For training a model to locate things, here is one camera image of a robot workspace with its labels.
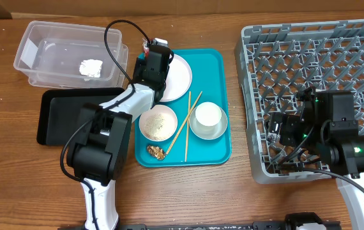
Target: gray plastic crate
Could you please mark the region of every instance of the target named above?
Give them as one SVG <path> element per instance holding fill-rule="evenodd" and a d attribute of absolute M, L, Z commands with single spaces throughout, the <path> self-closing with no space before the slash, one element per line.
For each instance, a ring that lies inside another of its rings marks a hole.
<path fill-rule="evenodd" d="M 354 93 L 355 118 L 364 135 L 364 19 L 247 26 L 235 49 L 245 98 L 247 143 L 252 176 L 258 183 L 327 178 L 310 172 L 281 171 L 277 163 L 292 151 L 266 140 L 264 122 L 272 112 L 296 114 L 294 94 L 311 85 Z M 288 164 L 314 158 L 306 154 Z M 328 170 L 318 162 L 316 168 Z"/>

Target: white cup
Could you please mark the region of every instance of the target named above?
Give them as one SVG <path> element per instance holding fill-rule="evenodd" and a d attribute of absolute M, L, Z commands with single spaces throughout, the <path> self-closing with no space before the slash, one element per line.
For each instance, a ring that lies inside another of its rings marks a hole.
<path fill-rule="evenodd" d="M 222 112 L 217 104 L 212 102 L 204 102 L 195 110 L 197 126 L 204 132 L 212 132 L 215 130 L 222 118 Z"/>

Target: chopstick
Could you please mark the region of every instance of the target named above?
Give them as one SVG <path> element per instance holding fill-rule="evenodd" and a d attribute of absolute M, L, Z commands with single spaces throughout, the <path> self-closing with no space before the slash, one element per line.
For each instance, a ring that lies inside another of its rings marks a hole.
<path fill-rule="evenodd" d="M 181 131 L 182 131 L 182 129 L 183 129 L 183 127 L 184 127 L 184 125 L 185 125 L 186 121 L 188 120 L 188 118 L 189 118 L 190 114 L 192 113 L 193 109 L 195 108 L 195 106 L 196 106 L 196 104 L 197 104 L 197 102 L 199 101 L 199 98 L 200 98 L 201 96 L 202 96 L 202 91 L 201 91 L 201 93 L 199 93 L 199 96 L 196 98 L 195 103 L 193 103 L 192 108 L 190 108 L 190 110 L 189 110 L 189 112 L 188 112 L 188 115 L 186 116 L 185 120 L 183 120 L 181 127 L 179 128 L 178 132 L 176 133 L 176 135 L 175 135 L 174 139 L 172 140 L 172 143 L 171 143 L 171 145 L 169 146 L 169 148 L 168 148 L 168 150 L 167 150 L 167 152 L 166 152 L 166 154 L 165 154 L 165 155 L 168 155 L 169 151 L 170 151 L 170 150 L 172 149 L 172 147 L 174 146 L 174 144 L 175 144 L 175 142 L 176 142 L 176 139 L 179 137 L 179 135 L 180 135 L 180 133 L 181 133 Z"/>
<path fill-rule="evenodd" d="M 189 110 L 190 110 L 190 97 L 191 97 L 191 91 L 189 91 L 188 113 L 189 113 Z M 185 162 L 188 159 L 189 120 L 190 119 L 188 118 L 188 123 L 186 124 Z"/>

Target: wooden table surface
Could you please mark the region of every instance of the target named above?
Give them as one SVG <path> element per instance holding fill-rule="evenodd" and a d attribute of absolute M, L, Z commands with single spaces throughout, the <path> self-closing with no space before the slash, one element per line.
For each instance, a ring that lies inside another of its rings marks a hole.
<path fill-rule="evenodd" d="M 172 49 L 211 47 L 224 57 L 232 134 L 232 155 L 219 166 L 148 169 L 133 154 L 131 134 L 126 166 L 116 183 L 121 223 L 225 224 L 283 220 L 285 214 L 314 211 L 351 229 L 335 180 L 260 185 L 250 172 L 243 95 L 233 48 L 241 28 L 257 24 L 364 19 L 364 11 L 252 13 L 234 15 L 125 17 Z M 105 27 L 117 18 L 48 19 Z M 36 132 L 42 94 L 13 68 L 17 47 L 30 20 L 0 20 L 0 229 L 56 229 L 86 218 L 79 183 L 59 168 L 60 147 L 40 146 Z M 142 36 L 126 24 L 116 28 L 128 46 L 128 73 L 141 52 Z"/>

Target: clear plastic bin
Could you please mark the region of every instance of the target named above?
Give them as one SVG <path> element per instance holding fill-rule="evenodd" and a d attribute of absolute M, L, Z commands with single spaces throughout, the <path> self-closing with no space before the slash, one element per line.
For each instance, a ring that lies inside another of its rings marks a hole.
<path fill-rule="evenodd" d="M 48 88 L 122 87 L 124 75 L 104 46 L 105 28 L 32 21 L 17 49 L 13 66 L 29 77 L 32 86 Z M 117 29 L 110 29 L 107 41 L 114 57 L 126 69 L 128 48 Z M 80 74 L 83 60 L 102 61 L 100 77 Z"/>

